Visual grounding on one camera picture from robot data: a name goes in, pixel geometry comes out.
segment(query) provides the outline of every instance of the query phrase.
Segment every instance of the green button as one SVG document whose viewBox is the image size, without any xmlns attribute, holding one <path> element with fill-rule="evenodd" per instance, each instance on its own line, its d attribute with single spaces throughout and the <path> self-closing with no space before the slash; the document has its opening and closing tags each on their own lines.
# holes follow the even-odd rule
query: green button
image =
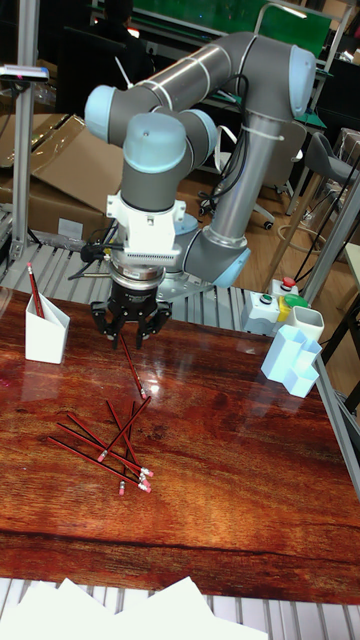
<svg viewBox="0 0 360 640">
<path fill-rule="evenodd" d="M 308 307 L 309 303 L 296 293 L 287 293 L 284 300 L 289 307 Z"/>
<path fill-rule="evenodd" d="M 268 293 L 263 293 L 261 298 L 260 298 L 260 302 L 262 302 L 263 304 L 271 304 L 272 303 L 272 296 L 269 296 Z"/>
</svg>

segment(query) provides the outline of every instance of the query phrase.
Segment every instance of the robotic arm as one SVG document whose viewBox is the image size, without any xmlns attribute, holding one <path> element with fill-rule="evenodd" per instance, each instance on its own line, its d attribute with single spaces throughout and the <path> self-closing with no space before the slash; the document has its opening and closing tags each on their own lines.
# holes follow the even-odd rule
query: robotic arm
<svg viewBox="0 0 360 640">
<path fill-rule="evenodd" d="M 109 262 L 112 292 L 107 305 L 92 305 L 99 329 L 114 338 L 114 348 L 125 321 L 138 321 L 139 348 L 171 315 L 170 305 L 156 302 L 165 270 L 221 287 L 237 278 L 250 254 L 243 234 L 274 145 L 283 123 L 304 113 L 314 77 L 310 52 L 240 32 L 126 92 L 101 86 L 89 96 L 89 130 L 124 150 L 121 191 L 109 196 L 107 207 L 107 216 L 118 222 Z M 245 103 L 244 143 L 217 190 L 211 224 L 199 230 L 176 191 L 216 144 L 211 118 L 189 108 L 220 88 Z"/>
</svg>

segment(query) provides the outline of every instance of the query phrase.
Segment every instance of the reddish wooden tabletop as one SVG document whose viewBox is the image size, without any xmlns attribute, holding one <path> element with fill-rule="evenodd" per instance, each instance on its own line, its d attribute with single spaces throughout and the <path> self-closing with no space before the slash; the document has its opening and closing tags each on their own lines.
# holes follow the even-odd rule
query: reddish wooden tabletop
<svg viewBox="0 0 360 640">
<path fill-rule="evenodd" d="M 141 402 L 123 350 L 59 301 L 63 363 L 26 361 L 27 300 L 0 289 L 0 576 L 159 589 L 190 575 L 209 594 L 360 603 L 357 496 L 317 390 L 302 400 L 261 373 L 268 338 L 169 321 L 135 351 L 125 328 L 152 396 L 131 441 L 155 476 L 121 498 L 47 436 L 96 457 L 56 426 L 74 427 L 69 411 L 118 433 L 105 401 L 123 422 Z"/>
</svg>

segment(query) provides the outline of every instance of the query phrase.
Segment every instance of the green board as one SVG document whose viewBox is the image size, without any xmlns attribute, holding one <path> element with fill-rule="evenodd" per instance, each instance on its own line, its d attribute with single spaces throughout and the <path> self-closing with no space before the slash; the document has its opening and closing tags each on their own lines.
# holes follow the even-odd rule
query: green board
<svg viewBox="0 0 360 640">
<path fill-rule="evenodd" d="M 137 0 L 135 6 L 204 29 L 234 33 L 253 31 L 264 4 L 266 0 Z M 260 34 L 297 44 L 318 58 L 329 27 L 330 19 L 325 16 L 308 13 L 302 20 L 271 6 L 265 11 Z"/>
</svg>

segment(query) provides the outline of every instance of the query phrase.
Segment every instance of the white pencil holder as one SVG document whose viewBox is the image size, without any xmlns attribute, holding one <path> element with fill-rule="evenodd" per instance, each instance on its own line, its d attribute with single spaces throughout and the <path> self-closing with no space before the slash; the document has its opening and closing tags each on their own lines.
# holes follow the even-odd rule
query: white pencil holder
<svg viewBox="0 0 360 640">
<path fill-rule="evenodd" d="M 60 364 L 64 355 L 70 318 L 40 295 L 44 318 L 37 315 L 31 296 L 25 311 L 25 358 Z"/>
<path fill-rule="evenodd" d="M 313 367 L 308 367 L 305 370 L 299 369 L 296 362 L 293 367 L 288 369 L 283 380 L 283 385 L 291 395 L 297 396 L 298 398 L 305 398 L 318 377 L 319 374 Z"/>
<path fill-rule="evenodd" d="M 316 340 L 308 338 L 304 342 L 301 351 L 299 352 L 294 366 L 298 372 L 306 371 L 315 362 L 317 356 L 321 351 L 321 347 Z"/>
<path fill-rule="evenodd" d="M 293 307 L 286 318 L 285 323 L 300 329 L 305 333 L 307 338 L 311 338 L 317 342 L 324 331 L 323 317 L 321 313 L 315 309 Z"/>
<path fill-rule="evenodd" d="M 284 325 L 277 332 L 261 371 L 269 380 L 283 382 L 287 370 L 296 360 L 306 338 L 302 331 Z"/>
</svg>

